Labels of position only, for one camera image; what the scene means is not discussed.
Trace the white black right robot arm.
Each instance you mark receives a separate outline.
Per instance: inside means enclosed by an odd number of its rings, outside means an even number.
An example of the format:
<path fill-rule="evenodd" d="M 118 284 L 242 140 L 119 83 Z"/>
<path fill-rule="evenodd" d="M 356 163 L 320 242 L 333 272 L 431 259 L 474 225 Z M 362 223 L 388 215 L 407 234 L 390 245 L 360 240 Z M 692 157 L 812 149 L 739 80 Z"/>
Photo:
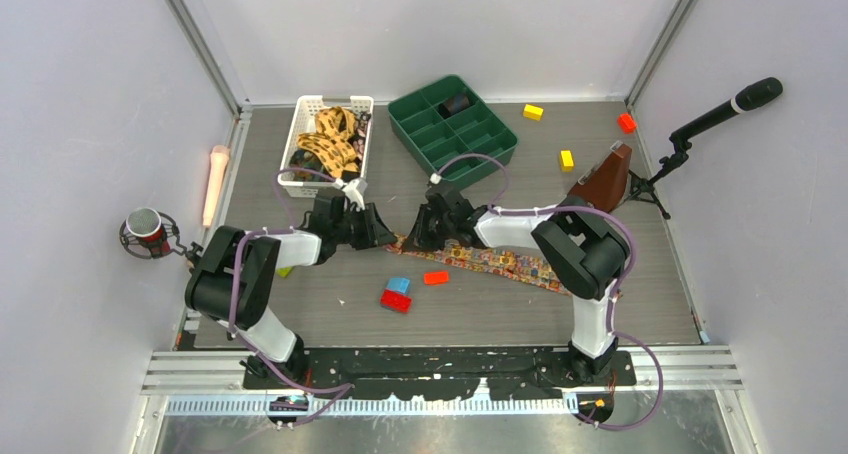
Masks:
<path fill-rule="evenodd" d="M 436 252 L 455 241 L 478 249 L 538 249 L 572 296 L 567 361 L 574 377 L 591 385 L 611 369 L 618 346 L 613 297 L 631 258 L 631 243 L 621 228 L 612 227 L 613 220 L 575 196 L 542 208 L 473 207 L 459 189 L 433 185 L 401 248 Z"/>

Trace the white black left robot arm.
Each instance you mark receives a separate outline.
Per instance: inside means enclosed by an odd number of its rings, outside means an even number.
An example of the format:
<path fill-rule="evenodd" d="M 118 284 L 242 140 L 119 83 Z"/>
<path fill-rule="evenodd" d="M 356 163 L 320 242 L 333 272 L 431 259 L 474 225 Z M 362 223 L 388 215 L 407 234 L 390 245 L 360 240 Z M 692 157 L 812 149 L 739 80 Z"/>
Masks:
<path fill-rule="evenodd" d="M 191 271 L 185 302 L 244 339 L 270 360 L 270 377 L 284 388 L 293 388 L 307 372 L 304 342 L 269 305 L 276 270 L 321 265 L 341 245 L 367 250 L 396 241 L 373 203 L 359 207 L 343 194 L 320 194 L 295 228 L 248 232 L 224 225 L 216 229 Z"/>

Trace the colourful shell pattern tie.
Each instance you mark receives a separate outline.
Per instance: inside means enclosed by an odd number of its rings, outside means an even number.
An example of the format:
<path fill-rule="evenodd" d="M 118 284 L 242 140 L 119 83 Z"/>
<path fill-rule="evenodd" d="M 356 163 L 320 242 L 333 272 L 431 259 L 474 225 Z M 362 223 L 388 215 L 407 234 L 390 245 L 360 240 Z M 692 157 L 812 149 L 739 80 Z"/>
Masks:
<path fill-rule="evenodd" d="M 477 273 L 498 275 L 559 294 L 571 294 L 559 281 L 550 264 L 541 256 L 519 254 L 505 249 L 462 247 L 456 241 L 448 241 L 445 247 L 438 251 L 418 252 L 403 250 L 404 240 L 404 236 L 399 236 L 395 243 L 386 245 L 385 249 L 395 254 L 413 256 Z"/>

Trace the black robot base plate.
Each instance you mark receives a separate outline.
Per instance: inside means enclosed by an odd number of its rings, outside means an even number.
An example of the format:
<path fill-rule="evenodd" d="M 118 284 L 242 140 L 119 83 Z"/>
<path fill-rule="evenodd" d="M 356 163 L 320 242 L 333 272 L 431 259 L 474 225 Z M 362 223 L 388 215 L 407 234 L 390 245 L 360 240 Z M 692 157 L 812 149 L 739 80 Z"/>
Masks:
<path fill-rule="evenodd" d="M 314 348 L 290 373 L 319 398 L 374 401 L 466 400 L 479 388 L 496 401 L 544 400 L 565 389 L 636 383 L 626 351 L 591 361 L 553 347 Z"/>

